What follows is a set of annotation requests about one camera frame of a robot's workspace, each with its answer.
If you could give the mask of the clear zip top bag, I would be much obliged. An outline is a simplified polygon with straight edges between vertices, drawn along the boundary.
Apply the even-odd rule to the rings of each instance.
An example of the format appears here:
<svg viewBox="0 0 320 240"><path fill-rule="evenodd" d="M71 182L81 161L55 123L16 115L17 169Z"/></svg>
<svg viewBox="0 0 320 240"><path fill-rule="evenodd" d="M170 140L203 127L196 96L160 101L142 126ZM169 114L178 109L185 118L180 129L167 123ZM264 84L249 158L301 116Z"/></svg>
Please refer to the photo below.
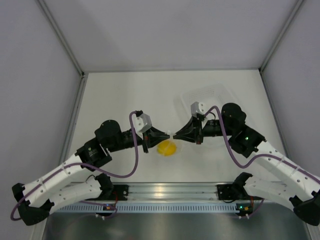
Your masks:
<svg viewBox="0 0 320 240"><path fill-rule="evenodd" d="M165 132L169 138L161 141L156 146L157 155L164 158L172 158L178 156L184 149L184 144L177 139L174 139L174 133L170 130Z"/></svg>

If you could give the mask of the aluminium mounting rail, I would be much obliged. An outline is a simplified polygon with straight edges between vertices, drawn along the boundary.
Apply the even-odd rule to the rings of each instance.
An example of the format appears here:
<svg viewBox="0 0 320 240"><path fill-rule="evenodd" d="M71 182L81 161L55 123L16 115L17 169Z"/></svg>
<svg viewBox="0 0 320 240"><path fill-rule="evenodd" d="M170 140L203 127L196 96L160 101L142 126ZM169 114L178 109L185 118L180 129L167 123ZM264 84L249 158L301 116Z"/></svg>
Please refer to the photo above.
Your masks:
<svg viewBox="0 0 320 240"><path fill-rule="evenodd" d="M230 182L118 182L129 185L127 201L219 201L217 185Z"/></svg>

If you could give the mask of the aluminium frame post right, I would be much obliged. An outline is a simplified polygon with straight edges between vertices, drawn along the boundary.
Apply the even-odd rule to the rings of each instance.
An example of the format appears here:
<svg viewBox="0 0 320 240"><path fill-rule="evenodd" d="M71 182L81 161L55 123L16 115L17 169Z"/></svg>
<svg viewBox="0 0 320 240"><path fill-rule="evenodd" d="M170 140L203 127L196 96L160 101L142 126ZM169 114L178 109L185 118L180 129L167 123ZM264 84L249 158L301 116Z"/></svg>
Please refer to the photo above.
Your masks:
<svg viewBox="0 0 320 240"><path fill-rule="evenodd" d="M295 18L303 8L305 2L306 2L305 0L296 0L294 2L293 7L289 11L289 14L285 18L284 22L281 24L281 28L279 32L276 34L274 41L272 42L270 48L266 53L266 56L264 57L260 67L258 68L260 75L264 73L273 55L276 53L277 49L281 45L282 40L284 39L291 25L293 24Z"/></svg>

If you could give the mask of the aluminium frame post left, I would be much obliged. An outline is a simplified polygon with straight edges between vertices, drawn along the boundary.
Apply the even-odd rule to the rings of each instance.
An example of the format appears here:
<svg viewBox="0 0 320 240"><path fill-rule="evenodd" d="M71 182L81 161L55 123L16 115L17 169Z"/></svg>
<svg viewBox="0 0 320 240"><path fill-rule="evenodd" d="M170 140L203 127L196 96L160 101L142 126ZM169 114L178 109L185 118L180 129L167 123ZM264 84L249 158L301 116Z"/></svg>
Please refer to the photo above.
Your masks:
<svg viewBox="0 0 320 240"><path fill-rule="evenodd" d="M60 42L60 45L62 46L62 48L65 51L66 55L68 56L69 60L72 62L72 65L75 68L76 72L80 76L84 76L85 72L83 71L81 65L79 64L79 61L76 59L76 56L75 56L74 52L72 51L72 48L70 47L63 31L61 30L58 22L56 21L54 15L52 14L52 11L50 10L49 6L46 3L46 1L45 0L35 0L35 2L39 6L40 10L43 12L44 17L48 21L50 27L53 30L53 33L55 34L58 41Z"/></svg>

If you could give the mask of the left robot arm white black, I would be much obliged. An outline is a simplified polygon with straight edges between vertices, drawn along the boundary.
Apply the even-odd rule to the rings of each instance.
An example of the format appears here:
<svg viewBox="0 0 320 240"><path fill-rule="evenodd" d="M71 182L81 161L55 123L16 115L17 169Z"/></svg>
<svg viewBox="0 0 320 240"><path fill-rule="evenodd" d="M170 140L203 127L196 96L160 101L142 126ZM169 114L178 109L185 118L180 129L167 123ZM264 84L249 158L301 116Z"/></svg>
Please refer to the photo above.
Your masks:
<svg viewBox="0 0 320 240"><path fill-rule="evenodd" d="M170 135L152 126L147 116L129 117L130 129L122 131L115 120L106 120L86 142L58 167L30 183L17 183L12 193L17 201L10 218L27 226L42 222L57 210L73 203L99 199L113 194L111 178L126 179L138 168L139 150L145 153ZM102 167L111 160L111 153L133 148L133 169L127 174L115 174Z"/></svg>

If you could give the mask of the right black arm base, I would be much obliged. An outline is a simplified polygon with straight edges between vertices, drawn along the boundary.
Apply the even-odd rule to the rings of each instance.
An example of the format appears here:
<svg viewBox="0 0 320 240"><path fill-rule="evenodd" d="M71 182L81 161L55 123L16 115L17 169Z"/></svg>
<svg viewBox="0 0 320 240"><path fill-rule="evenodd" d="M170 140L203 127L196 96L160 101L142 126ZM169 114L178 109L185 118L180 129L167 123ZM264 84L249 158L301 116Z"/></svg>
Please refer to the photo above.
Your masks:
<svg viewBox="0 0 320 240"><path fill-rule="evenodd" d="M218 184L216 187L219 200L232 203L239 199L239 191L233 184Z"/></svg>

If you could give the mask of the yellow fake lemon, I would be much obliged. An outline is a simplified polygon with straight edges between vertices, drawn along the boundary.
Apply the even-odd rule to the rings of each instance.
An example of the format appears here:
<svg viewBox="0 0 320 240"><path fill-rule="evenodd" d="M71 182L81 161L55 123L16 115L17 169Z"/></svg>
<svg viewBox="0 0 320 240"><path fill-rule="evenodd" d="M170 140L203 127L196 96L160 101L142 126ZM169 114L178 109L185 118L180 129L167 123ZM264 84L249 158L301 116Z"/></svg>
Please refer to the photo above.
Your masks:
<svg viewBox="0 0 320 240"><path fill-rule="evenodd" d="M164 140L157 145L157 153L164 157L172 156L177 151L177 145L172 140Z"/></svg>

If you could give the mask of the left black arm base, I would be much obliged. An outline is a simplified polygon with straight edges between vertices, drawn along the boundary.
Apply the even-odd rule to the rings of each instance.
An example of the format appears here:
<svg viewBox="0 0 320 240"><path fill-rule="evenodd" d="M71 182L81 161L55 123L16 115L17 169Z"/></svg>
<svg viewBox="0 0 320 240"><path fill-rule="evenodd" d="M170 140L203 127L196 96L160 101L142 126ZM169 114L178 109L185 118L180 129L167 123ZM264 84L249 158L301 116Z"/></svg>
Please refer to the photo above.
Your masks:
<svg viewBox="0 0 320 240"><path fill-rule="evenodd" d="M107 187L102 190L98 197L100 201L127 201L129 185L116 184L113 187Z"/></svg>

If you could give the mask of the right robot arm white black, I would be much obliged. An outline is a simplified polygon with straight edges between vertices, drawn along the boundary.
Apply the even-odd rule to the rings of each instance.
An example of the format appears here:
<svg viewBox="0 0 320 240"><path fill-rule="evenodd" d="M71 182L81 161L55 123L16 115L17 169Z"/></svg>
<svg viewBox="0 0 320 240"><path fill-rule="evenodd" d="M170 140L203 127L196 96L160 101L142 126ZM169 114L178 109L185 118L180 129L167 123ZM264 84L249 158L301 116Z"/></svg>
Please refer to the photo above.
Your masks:
<svg viewBox="0 0 320 240"><path fill-rule="evenodd" d="M320 178L276 150L262 134L246 125L246 117L236 103L206 109L203 103L195 102L189 122L173 137L198 145L204 138L223 137L231 159L240 169L258 164L280 181L270 182L243 172L232 184L235 196L272 201L290 209L305 223L318 226Z"/></svg>

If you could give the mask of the white perforated plastic basket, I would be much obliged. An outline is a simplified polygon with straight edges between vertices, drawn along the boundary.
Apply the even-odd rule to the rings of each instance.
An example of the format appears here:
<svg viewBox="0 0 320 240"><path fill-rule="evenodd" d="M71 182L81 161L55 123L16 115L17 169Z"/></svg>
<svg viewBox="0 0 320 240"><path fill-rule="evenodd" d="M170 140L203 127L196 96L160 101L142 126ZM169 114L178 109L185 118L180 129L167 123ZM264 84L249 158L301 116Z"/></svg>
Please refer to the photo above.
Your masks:
<svg viewBox="0 0 320 240"><path fill-rule="evenodd" d="M176 110L181 123L185 123L191 118L191 105L194 102L204 103L207 109L217 106L220 110L224 104L235 103L239 105L243 111L243 101L231 89L222 83L205 85L198 88L191 88L180 94Z"/></svg>

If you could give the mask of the aluminium frame post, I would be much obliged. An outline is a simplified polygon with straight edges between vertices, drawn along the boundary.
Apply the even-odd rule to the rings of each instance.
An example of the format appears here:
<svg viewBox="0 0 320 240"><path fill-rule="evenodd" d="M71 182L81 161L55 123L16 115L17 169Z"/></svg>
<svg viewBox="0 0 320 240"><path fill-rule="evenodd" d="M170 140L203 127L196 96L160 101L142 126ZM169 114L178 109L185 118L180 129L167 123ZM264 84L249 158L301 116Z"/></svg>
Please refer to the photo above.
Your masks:
<svg viewBox="0 0 320 240"><path fill-rule="evenodd" d="M270 48L266 53L266 56L264 57L260 67L258 68L260 75L264 73L273 55L276 53L277 49L281 45L282 40L284 39L291 25L293 24L295 18L303 8L305 2L306 2L305 0L296 0L294 2L293 7L289 11L289 14L285 18L284 22L281 24L281 28L279 32L276 34L274 41L272 42Z"/></svg>
<svg viewBox="0 0 320 240"><path fill-rule="evenodd" d="M70 47L63 31L61 30L58 22L56 21L54 15L52 14L52 11L50 10L49 6L46 3L46 1L45 0L35 0L35 2L39 6L40 10L43 12L44 17L48 21L50 27L53 30L53 33L55 34L58 41L60 42L60 45L62 46L62 48L65 51L66 55L68 56L69 60L72 62L72 65L75 68L76 72L80 76L84 76L85 72L83 71L81 65L79 64L79 61L76 59L76 56L75 56L74 52L72 51L72 48Z"/></svg>

